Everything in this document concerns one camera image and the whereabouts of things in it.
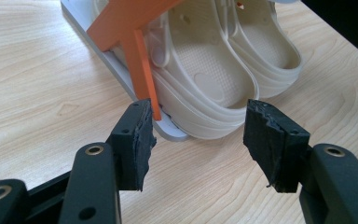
wooden table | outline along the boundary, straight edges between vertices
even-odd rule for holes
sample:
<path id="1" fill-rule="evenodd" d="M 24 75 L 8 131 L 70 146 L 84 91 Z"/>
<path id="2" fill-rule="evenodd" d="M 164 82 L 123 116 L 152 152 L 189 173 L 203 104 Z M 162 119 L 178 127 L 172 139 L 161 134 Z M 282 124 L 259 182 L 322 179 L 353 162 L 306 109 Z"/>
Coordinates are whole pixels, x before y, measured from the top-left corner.
<path id="1" fill-rule="evenodd" d="M 358 49 L 300 2 L 277 9 L 306 64 L 267 102 L 308 130 L 311 146 L 358 158 Z M 0 1 L 0 179 L 31 189 L 70 170 L 76 151 L 104 141 L 130 103 L 59 1 Z M 121 192 L 124 223 L 304 222 L 297 194 L 266 188 L 242 129 L 213 141 L 157 137 L 144 192 Z"/>

white plastic base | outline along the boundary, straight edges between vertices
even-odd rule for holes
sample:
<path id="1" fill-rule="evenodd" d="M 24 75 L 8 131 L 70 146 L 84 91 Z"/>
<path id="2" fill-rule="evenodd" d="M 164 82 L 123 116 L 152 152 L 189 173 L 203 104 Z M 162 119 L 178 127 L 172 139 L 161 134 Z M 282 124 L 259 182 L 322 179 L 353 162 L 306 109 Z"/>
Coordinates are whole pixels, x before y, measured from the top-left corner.
<path id="1" fill-rule="evenodd" d="M 130 98 L 133 101 L 137 101 L 138 99 L 135 96 L 130 74 L 127 68 L 117 59 L 113 52 L 101 52 L 86 33 L 91 26 L 94 17 L 92 15 L 92 10 L 90 10 L 93 8 L 92 0 L 61 0 L 61 5 L 62 11 L 76 26 L 77 30 L 84 36 L 89 45 L 95 50 L 95 53 L 106 64 Z M 171 119 L 167 114 L 165 114 L 162 110 L 160 111 L 162 120 L 154 121 L 154 127 L 157 132 L 169 141 L 185 141 L 188 138 L 188 135 L 176 127 L 176 125 L 171 122 Z"/>

shoe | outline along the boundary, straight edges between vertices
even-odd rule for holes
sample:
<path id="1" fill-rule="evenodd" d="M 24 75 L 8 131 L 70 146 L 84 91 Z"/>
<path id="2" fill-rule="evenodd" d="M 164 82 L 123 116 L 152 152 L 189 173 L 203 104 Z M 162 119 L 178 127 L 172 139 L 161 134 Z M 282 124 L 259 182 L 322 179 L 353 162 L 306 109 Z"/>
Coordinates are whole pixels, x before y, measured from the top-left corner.
<path id="1" fill-rule="evenodd" d="M 272 97 L 287 90 L 297 80 L 303 61 L 277 21 L 275 3 L 215 0 L 215 4 L 225 36 L 254 74 L 260 97 Z"/>
<path id="2" fill-rule="evenodd" d="M 214 0 L 185 0 L 150 22 L 145 38 L 158 102 L 181 130 L 216 139 L 244 123 L 258 86 L 224 37 Z M 113 52 L 125 63 L 121 48 Z"/>

orange plastic part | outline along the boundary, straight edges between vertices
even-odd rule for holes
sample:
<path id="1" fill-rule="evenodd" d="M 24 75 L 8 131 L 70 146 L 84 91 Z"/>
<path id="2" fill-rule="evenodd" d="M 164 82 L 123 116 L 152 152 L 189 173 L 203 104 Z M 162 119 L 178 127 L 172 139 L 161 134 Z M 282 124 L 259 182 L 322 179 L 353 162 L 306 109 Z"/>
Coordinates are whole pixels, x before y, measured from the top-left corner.
<path id="1" fill-rule="evenodd" d="M 161 120 L 142 28 L 183 0 L 110 0 L 88 29 L 101 51 L 121 44 L 136 97 L 150 98 L 153 118 Z"/>

wood grain surface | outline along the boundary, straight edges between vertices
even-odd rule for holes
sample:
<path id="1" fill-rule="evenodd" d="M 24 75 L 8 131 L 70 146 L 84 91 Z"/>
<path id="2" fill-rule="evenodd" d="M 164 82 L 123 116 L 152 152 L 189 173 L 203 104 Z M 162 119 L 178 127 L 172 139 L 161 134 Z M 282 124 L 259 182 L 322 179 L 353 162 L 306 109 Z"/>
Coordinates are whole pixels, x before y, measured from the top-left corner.
<path id="1" fill-rule="evenodd" d="M 266 101 L 358 158 L 358 49 L 301 2 L 277 5 L 305 66 Z M 131 103 L 60 2 L 0 1 L 0 179 L 28 189 L 71 169 L 76 151 L 104 141 Z M 304 223 L 297 194 L 278 194 L 242 145 L 158 137 L 144 192 L 121 192 L 124 223 Z"/>

